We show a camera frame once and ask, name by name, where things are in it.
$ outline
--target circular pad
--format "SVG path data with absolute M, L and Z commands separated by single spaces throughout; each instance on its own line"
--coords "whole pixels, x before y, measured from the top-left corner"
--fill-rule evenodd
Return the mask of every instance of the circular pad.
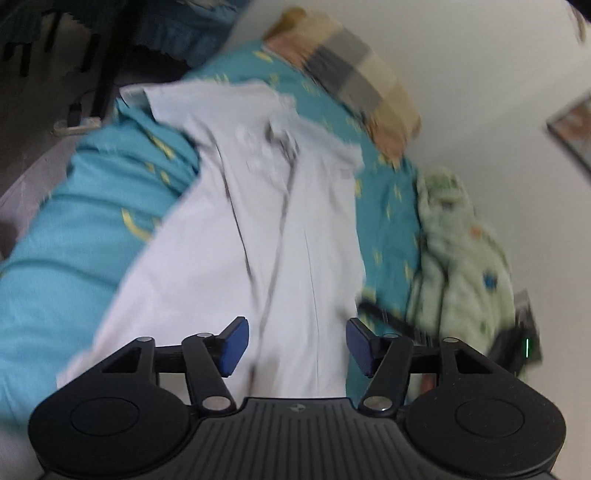
M 446 377 L 409 406 L 405 427 L 435 463 L 489 479 L 548 469 L 566 436 L 556 406 L 505 372 Z
M 155 468 L 185 439 L 189 412 L 134 375 L 80 377 L 33 412 L 29 437 L 43 466 L 66 477 L 125 477 Z
M 516 407 L 496 398 L 480 398 L 460 405 L 456 420 L 467 432 L 484 438 L 513 435 L 523 425 L 523 414 Z

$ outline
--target green towel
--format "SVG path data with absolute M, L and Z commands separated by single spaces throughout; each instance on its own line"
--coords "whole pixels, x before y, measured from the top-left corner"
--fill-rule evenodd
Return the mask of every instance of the green towel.
M 475 215 L 462 182 L 446 168 L 417 179 L 421 268 L 408 321 L 439 338 L 456 337 L 488 353 L 515 324 L 509 263 L 491 227 Z

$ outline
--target white shirt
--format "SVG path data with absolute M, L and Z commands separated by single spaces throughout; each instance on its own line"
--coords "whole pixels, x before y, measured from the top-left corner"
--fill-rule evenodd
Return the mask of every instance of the white shirt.
M 187 134 L 198 181 L 120 285 L 72 380 L 139 336 L 178 345 L 249 320 L 249 346 L 226 384 L 244 396 L 345 396 L 345 324 L 363 262 L 355 223 L 361 148 L 301 119 L 262 82 L 194 80 L 132 87 L 154 118 Z

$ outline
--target ribbed black surface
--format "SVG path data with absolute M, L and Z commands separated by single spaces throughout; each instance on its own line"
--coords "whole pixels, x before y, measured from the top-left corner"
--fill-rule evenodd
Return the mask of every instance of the ribbed black surface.
M 463 477 L 441 470 L 420 456 L 392 420 L 364 417 L 343 398 L 250 399 L 238 414 L 205 420 L 175 458 L 134 478 L 452 480 Z M 61 479 L 64 477 L 47 476 L 47 480 Z

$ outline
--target white wall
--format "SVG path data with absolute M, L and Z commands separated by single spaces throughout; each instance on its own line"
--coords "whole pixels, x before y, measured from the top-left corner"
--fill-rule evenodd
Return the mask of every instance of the white wall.
M 260 37 L 291 2 L 255 0 L 230 44 Z M 445 163 L 497 227 L 540 325 L 534 388 L 563 412 L 556 474 L 591 467 L 591 181 L 546 134 L 547 117 L 591 86 L 591 46 L 561 0 L 302 0 L 366 40 L 423 115 L 408 150 Z

